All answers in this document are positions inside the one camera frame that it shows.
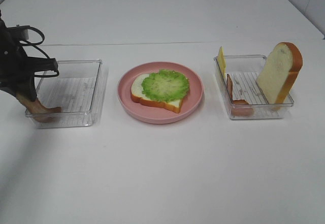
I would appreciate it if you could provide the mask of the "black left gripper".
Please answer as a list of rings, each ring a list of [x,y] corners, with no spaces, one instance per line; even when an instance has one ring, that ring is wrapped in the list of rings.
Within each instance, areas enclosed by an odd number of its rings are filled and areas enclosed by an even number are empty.
[[[40,35],[41,41],[29,42],[29,31]],[[57,76],[57,61],[50,58],[38,46],[45,40],[44,34],[37,28],[29,25],[7,27],[1,20],[1,84],[0,90],[16,97],[20,93],[34,102],[37,99],[35,79]],[[24,47],[33,47],[45,57],[28,56]]]

